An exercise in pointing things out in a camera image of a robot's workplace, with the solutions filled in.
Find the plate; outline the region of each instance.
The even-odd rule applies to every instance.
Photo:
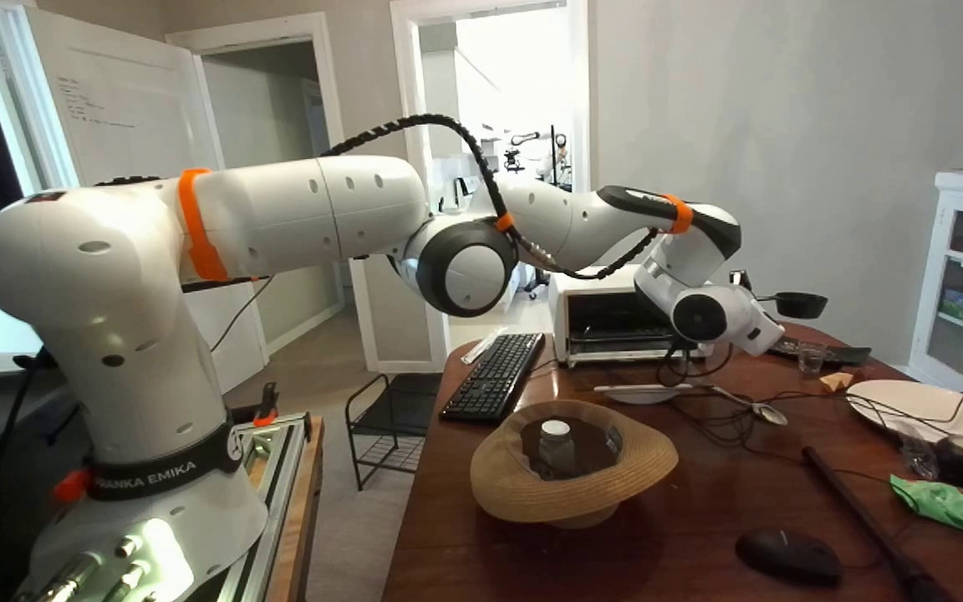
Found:
[[[846,401],[856,416],[884,425],[887,433],[914,433],[926,443],[963,435],[963,390],[954,387],[881,377],[853,386]]]

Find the white door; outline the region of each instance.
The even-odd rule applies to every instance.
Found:
[[[59,174],[47,185],[75,188],[130,174],[176,176],[196,165],[222,168],[194,54],[44,9],[9,9],[2,21],[18,42],[9,48],[13,78],[28,80],[23,109],[47,105],[44,113],[28,113],[40,130],[38,155],[68,165],[47,168],[47,174]],[[188,293],[203,340],[215,348],[223,337],[215,348],[222,390],[266,366],[250,293],[250,283]]]

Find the green object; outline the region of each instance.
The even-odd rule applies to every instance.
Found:
[[[951,482],[910,482],[900,474],[889,474],[889,487],[923,517],[954,524],[963,533],[963,487],[954,487]]]

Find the white robotic arm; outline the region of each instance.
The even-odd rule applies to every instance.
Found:
[[[179,598],[261,534],[264,505],[236,468],[179,283],[389,255],[438,310],[482,313],[519,262],[580,270],[624,234],[667,227],[672,239],[635,283],[681,337],[766,350],[781,336],[746,287],[708,283],[738,246],[725,212],[633,188],[497,192],[507,213],[431,217],[411,165],[323,156],[38,194],[0,212],[0,309],[38,327],[95,437],[89,498],[40,534],[28,590],[68,579],[75,593],[107,593],[126,571],[125,598]],[[171,566],[117,556],[122,541],[155,547],[164,533]]]

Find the doorway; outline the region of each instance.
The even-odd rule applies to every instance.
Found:
[[[524,174],[566,192],[590,188],[585,8],[507,0],[431,8],[393,4],[408,113],[448,113],[484,148],[496,174]],[[482,168],[451,130],[408,135],[431,212],[492,212]],[[551,330],[547,278],[521,264],[482,319],[431,313],[446,350],[487,330]]]
[[[342,137],[327,33],[317,13],[171,33],[202,54],[223,168],[304,159]],[[347,264],[279,274],[259,293],[266,350],[280,350],[350,300]]]
[[[317,156],[327,148],[314,42],[207,54],[203,78],[223,168]],[[266,350],[280,350],[344,309],[342,264],[272,278],[259,293]]]

